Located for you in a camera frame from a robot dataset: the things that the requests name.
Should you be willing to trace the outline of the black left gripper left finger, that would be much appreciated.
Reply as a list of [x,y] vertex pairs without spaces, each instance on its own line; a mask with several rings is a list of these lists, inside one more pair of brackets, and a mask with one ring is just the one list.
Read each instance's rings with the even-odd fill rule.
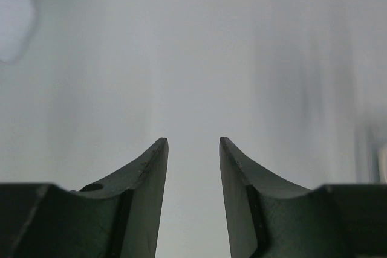
[[1,184],[1,256],[154,257],[167,159],[168,142],[160,138],[79,191]]

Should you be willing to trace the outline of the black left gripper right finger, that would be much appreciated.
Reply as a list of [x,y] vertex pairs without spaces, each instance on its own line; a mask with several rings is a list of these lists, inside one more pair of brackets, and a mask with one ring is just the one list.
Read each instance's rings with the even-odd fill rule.
[[232,257],[385,257],[386,186],[294,184],[220,139]]

